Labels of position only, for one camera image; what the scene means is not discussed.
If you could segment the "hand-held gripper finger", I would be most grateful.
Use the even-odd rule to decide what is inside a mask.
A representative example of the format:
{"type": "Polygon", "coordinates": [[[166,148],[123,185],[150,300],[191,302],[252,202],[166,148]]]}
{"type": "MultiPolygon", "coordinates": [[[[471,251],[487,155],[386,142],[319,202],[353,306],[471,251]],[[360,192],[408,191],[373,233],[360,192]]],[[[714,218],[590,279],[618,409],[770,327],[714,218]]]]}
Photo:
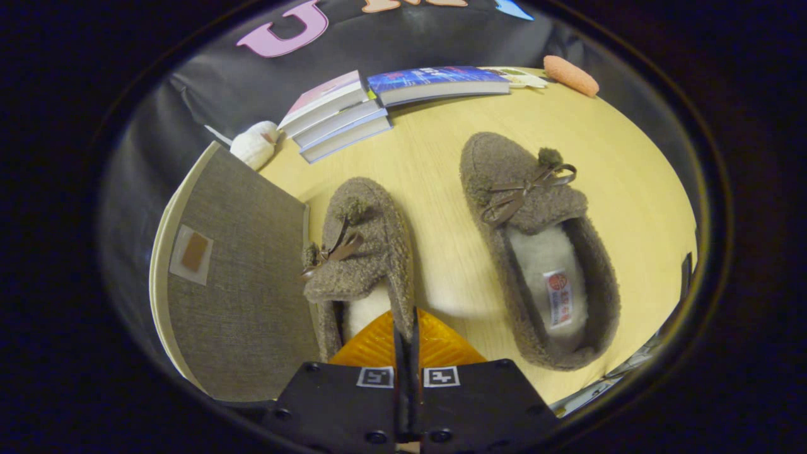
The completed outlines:
{"type": "Polygon", "coordinates": [[[508,358],[482,358],[462,336],[418,310],[416,432],[423,453],[524,453],[559,420],[508,358]]]}
{"type": "Polygon", "coordinates": [[[391,365],[303,363],[266,412],[263,428],[295,452],[394,453],[407,353],[395,327],[385,334],[392,340],[391,365]]]}

